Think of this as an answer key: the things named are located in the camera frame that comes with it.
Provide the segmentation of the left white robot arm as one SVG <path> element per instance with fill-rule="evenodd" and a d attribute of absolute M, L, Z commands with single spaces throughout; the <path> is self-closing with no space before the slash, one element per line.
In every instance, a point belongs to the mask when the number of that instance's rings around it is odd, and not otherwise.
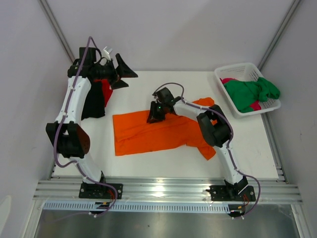
<path fill-rule="evenodd" d="M 96 198 L 107 194 L 107 185 L 101 182 L 103 172 L 92 159 L 91 141 L 81 127 L 81 121 L 88 108 L 105 110 L 103 91 L 97 89 L 97 83 L 105 80 L 110 89 L 115 90 L 129 86 L 123 78 L 138 77 L 120 54 L 115 55 L 115 60 L 117 65 L 106 49 L 80 47 L 79 58 L 67 71 L 67 91 L 61 110 L 55 121 L 46 125 L 55 164 L 60 168 L 73 164 L 82 175 L 83 182 L 92 183 L 90 193 Z"/>

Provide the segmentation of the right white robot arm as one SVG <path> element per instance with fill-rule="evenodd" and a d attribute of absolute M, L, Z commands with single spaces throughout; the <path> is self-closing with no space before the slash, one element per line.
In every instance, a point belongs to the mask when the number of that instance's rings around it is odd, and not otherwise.
<path fill-rule="evenodd" d="M 212 107 L 200 106 L 186 101 L 182 96 L 174 97 L 166 87 L 153 93 L 148 123 L 165 120 L 166 114 L 174 114 L 194 120 L 198 123 L 200 132 L 208 146 L 214 148 L 222 164 L 226 194 L 232 200 L 237 200 L 244 194 L 248 186 L 246 176 L 239 172 L 230 147 L 233 129 L 218 105 Z"/>

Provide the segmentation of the orange t shirt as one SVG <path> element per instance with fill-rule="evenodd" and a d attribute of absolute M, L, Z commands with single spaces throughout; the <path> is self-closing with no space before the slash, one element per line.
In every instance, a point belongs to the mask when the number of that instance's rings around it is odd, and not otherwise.
<path fill-rule="evenodd" d="M 147 123 L 149 111 L 113 115 L 116 156 L 156 152 L 186 145 L 196 147 L 206 160 L 216 151 L 203 139 L 199 125 L 187 117 L 167 114 L 165 120 Z"/>

